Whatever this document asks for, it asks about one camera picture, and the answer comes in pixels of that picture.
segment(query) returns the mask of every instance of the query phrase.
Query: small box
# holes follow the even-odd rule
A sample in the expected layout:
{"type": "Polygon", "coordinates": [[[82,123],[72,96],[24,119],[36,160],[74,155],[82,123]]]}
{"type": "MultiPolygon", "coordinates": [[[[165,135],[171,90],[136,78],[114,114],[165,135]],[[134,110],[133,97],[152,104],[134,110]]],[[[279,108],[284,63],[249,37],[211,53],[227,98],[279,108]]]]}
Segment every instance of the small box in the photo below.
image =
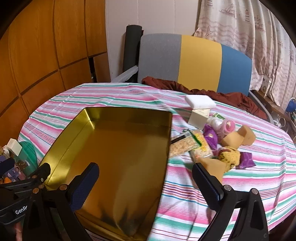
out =
{"type": "Polygon", "coordinates": [[[185,100],[190,105],[190,107],[194,110],[196,110],[196,109],[212,109],[217,106],[215,101],[213,101],[207,95],[186,95],[185,100]]]}
{"type": "Polygon", "coordinates": [[[260,88],[260,90],[264,93],[264,96],[267,96],[270,85],[271,85],[270,77],[264,75],[263,76],[263,82],[262,82],[262,85],[261,85],[261,88],[260,88]]]}
{"type": "Polygon", "coordinates": [[[16,156],[18,156],[20,154],[20,151],[22,150],[22,146],[17,142],[17,140],[12,138],[10,138],[6,146],[8,150],[10,150],[16,156]]]}
{"type": "Polygon", "coordinates": [[[196,128],[203,129],[207,123],[207,119],[210,116],[210,109],[197,109],[192,110],[188,124],[195,126],[196,128]]]}

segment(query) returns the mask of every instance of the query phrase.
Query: chair armrest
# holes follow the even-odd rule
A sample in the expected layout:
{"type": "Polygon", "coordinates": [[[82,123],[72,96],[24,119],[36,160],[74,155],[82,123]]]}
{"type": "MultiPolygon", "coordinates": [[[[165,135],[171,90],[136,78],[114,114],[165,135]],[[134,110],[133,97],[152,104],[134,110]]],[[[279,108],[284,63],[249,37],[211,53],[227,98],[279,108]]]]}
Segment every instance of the chair armrest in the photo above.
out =
{"type": "Polygon", "coordinates": [[[271,114],[268,112],[265,106],[260,102],[260,100],[251,91],[249,91],[248,97],[250,97],[252,101],[254,101],[255,104],[266,114],[267,121],[274,125],[274,120],[271,114]]]}
{"type": "Polygon", "coordinates": [[[139,70],[139,67],[135,65],[134,67],[131,67],[127,71],[123,72],[113,80],[111,80],[111,83],[123,83],[130,79],[134,74],[136,74],[139,70]]]}

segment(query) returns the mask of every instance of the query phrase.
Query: gray yellow blue chair back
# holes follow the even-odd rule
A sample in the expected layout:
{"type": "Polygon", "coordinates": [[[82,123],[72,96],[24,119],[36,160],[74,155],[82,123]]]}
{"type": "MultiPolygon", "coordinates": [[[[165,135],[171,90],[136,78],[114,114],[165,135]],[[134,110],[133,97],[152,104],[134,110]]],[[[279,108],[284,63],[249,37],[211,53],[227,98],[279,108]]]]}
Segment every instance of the gray yellow blue chair back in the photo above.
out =
{"type": "Polygon", "coordinates": [[[179,34],[142,36],[138,82],[151,76],[177,81],[188,89],[248,95],[252,60],[207,39],[179,34]]]}

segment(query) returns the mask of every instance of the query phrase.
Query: green container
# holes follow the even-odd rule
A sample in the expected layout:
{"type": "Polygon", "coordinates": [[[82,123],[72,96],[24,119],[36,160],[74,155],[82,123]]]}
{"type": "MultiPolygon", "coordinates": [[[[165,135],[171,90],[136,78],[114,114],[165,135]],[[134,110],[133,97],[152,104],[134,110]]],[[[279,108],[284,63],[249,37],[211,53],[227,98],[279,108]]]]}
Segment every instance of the green container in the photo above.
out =
{"type": "Polygon", "coordinates": [[[32,172],[34,172],[37,167],[37,156],[32,143],[27,141],[19,142],[22,146],[22,149],[18,156],[15,156],[16,162],[18,160],[26,161],[28,166],[23,170],[26,176],[29,176],[32,172]]]}

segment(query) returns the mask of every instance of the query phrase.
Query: clutter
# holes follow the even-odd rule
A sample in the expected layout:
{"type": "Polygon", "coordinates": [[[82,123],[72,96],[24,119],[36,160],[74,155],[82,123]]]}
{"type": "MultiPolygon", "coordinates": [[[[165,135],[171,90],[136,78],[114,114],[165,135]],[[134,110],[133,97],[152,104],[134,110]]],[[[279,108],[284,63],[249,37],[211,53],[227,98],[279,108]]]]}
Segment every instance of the clutter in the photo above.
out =
{"type": "Polygon", "coordinates": [[[24,169],[28,166],[26,161],[18,160],[16,165],[19,167],[20,171],[24,171],[24,169]]]}
{"type": "Polygon", "coordinates": [[[253,131],[248,127],[243,125],[238,131],[234,131],[221,140],[222,146],[231,146],[237,149],[241,145],[252,145],[256,139],[253,131]]]}
{"type": "Polygon", "coordinates": [[[169,158],[190,150],[194,150],[198,157],[213,155],[211,148],[199,130],[187,130],[171,138],[169,158]]]}
{"type": "Polygon", "coordinates": [[[215,113],[209,117],[207,124],[210,125],[221,138],[235,130],[235,122],[230,119],[225,119],[219,113],[215,113]]]}
{"type": "Polygon", "coordinates": [[[9,151],[11,151],[16,156],[19,155],[22,146],[17,142],[17,140],[10,138],[8,144],[6,145],[9,151]]]}
{"type": "Polygon", "coordinates": [[[194,110],[212,109],[217,106],[217,104],[207,95],[186,95],[185,100],[194,110]]]}
{"type": "Polygon", "coordinates": [[[14,168],[14,166],[15,161],[11,157],[6,160],[0,160],[0,176],[2,177],[5,173],[14,168]]]}
{"type": "Polygon", "coordinates": [[[264,75],[262,85],[260,87],[260,90],[264,93],[264,96],[267,96],[270,85],[271,85],[271,78],[269,76],[264,75]]]}
{"type": "Polygon", "coordinates": [[[209,144],[212,150],[217,149],[217,144],[218,144],[218,136],[215,132],[215,130],[209,126],[208,124],[205,125],[203,131],[203,135],[205,137],[205,140],[209,144]]]}
{"type": "Polygon", "coordinates": [[[2,149],[3,149],[3,152],[1,155],[4,156],[6,159],[8,159],[10,157],[10,153],[7,146],[5,145],[2,149]]]}
{"type": "Polygon", "coordinates": [[[222,183],[224,170],[226,169],[226,163],[211,158],[198,158],[195,159],[194,162],[200,162],[211,176],[215,176],[219,182],[222,183]]]}
{"type": "Polygon", "coordinates": [[[256,140],[254,132],[248,126],[243,125],[237,130],[237,133],[244,137],[242,145],[250,146],[256,140]]]}
{"type": "Polygon", "coordinates": [[[286,108],[286,112],[292,113],[296,110],[296,99],[292,97],[288,103],[288,106],[286,108]]]}
{"type": "Polygon", "coordinates": [[[228,172],[233,167],[239,165],[240,152],[231,146],[225,146],[219,148],[218,157],[220,161],[226,164],[225,172],[228,172]]]}
{"type": "Polygon", "coordinates": [[[188,124],[203,129],[210,115],[210,109],[192,110],[188,124]]]}
{"type": "Polygon", "coordinates": [[[254,167],[256,164],[252,159],[252,153],[249,152],[241,152],[240,153],[240,162],[239,165],[236,167],[238,169],[247,168],[247,167],[254,167]]]}
{"type": "Polygon", "coordinates": [[[24,165],[26,165],[23,172],[26,176],[29,176],[38,168],[36,151],[31,142],[22,141],[20,142],[20,145],[22,146],[22,150],[20,154],[17,157],[15,157],[15,159],[16,162],[21,160],[24,163],[24,165]]]}

